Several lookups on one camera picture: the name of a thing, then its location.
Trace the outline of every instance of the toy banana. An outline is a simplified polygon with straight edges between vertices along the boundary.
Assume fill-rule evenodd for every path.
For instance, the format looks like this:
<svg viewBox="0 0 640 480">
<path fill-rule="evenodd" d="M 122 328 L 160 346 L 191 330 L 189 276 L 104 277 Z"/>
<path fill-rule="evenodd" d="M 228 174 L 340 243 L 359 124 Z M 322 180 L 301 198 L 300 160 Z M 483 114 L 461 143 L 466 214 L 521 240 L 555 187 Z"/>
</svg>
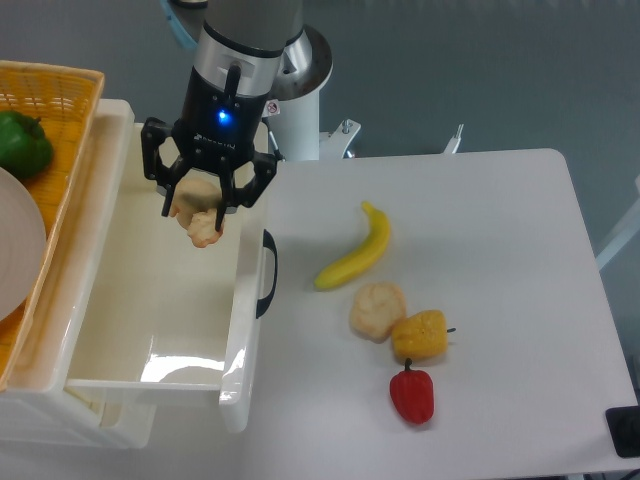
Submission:
<svg viewBox="0 0 640 480">
<path fill-rule="evenodd" d="M 355 250 L 318 274 L 314 281 L 318 290 L 336 288 L 357 277 L 376 263 L 387 249 L 391 237 L 387 215 L 369 202 L 362 202 L 362 209 L 369 217 L 369 235 Z"/>
</svg>

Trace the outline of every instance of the red bell pepper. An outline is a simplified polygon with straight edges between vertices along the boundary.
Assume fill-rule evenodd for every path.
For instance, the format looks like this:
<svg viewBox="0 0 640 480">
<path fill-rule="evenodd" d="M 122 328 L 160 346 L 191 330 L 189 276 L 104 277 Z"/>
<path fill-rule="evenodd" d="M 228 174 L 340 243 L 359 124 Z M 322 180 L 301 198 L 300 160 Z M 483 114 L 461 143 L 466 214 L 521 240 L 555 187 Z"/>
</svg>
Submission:
<svg viewBox="0 0 640 480">
<path fill-rule="evenodd" d="M 404 363 L 404 371 L 389 383 L 393 405 L 409 423 L 421 425 L 433 417 L 433 381 L 427 372 L 411 370 L 411 359 Z"/>
</svg>

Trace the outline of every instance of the yellow pepper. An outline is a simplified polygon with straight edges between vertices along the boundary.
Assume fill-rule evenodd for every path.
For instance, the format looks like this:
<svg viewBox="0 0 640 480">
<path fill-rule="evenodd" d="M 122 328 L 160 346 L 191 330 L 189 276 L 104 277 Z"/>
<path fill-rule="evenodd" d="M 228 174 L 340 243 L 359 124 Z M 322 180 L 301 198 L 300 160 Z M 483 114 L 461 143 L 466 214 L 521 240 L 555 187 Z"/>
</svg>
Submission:
<svg viewBox="0 0 640 480">
<path fill-rule="evenodd" d="M 400 359 L 435 357 L 447 351 L 447 320 L 440 310 L 425 310 L 398 322 L 391 339 Z"/>
</svg>

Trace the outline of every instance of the green bell pepper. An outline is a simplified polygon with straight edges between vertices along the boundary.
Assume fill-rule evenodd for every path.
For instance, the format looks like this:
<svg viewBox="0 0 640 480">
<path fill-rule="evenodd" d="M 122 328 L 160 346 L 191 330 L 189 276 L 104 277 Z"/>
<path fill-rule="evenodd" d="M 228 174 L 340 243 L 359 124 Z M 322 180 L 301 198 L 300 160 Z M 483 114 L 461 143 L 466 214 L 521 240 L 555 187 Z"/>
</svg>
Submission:
<svg viewBox="0 0 640 480">
<path fill-rule="evenodd" d="M 39 118 L 0 112 L 0 167 L 24 180 L 44 170 L 53 157 Z"/>
</svg>

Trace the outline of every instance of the orange basket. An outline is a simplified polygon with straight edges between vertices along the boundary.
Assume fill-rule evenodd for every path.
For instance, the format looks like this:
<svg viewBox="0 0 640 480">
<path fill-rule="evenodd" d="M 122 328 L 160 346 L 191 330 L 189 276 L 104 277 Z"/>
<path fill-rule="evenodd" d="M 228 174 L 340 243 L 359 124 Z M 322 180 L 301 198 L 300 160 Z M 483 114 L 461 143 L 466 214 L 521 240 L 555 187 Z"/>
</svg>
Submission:
<svg viewBox="0 0 640 480">
<path fill-rule="evenodd" d="M 6 389 L 31 328 L 103 87 L 100 72 L 0 61 L 0 111 L 40 117 L 54 151 L 49 168 L 23 182 L 44 219 L 47 246 L 31 293 L 13 313 L 0 319 L 0 391 Z"/>
</svg>

